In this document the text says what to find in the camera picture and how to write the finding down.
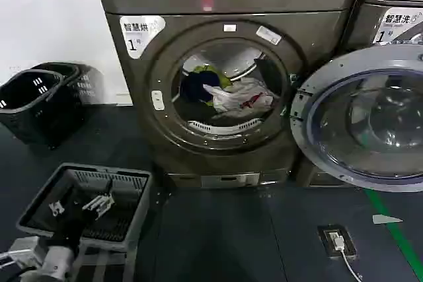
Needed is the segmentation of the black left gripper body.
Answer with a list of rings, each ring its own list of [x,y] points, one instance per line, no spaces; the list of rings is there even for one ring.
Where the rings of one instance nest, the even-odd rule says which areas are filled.
[[[95,222],[97,212],[88,209],[65,211],[56,217],[56,230],[47,240],[47,247],[65,247],[73,253],[79,252],[80,240],[86,227]]]

